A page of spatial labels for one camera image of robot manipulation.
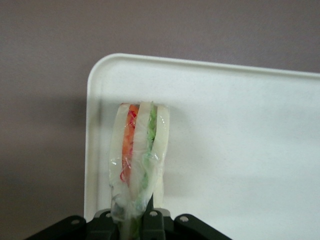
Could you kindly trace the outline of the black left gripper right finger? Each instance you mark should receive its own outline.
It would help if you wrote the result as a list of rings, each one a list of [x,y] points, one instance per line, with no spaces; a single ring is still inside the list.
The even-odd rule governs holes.
[[[164,208],[154,207],[152,195],[141,219],[142,240],[168,240],[165,222],[171,219],[171,213]]]

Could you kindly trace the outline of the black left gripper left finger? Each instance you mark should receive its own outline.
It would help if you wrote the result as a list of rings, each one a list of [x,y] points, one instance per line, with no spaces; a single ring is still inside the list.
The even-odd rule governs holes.
[[[113,222],[110,209],[98,211],[89,223],[90,240],[117,240],[118,227]]]

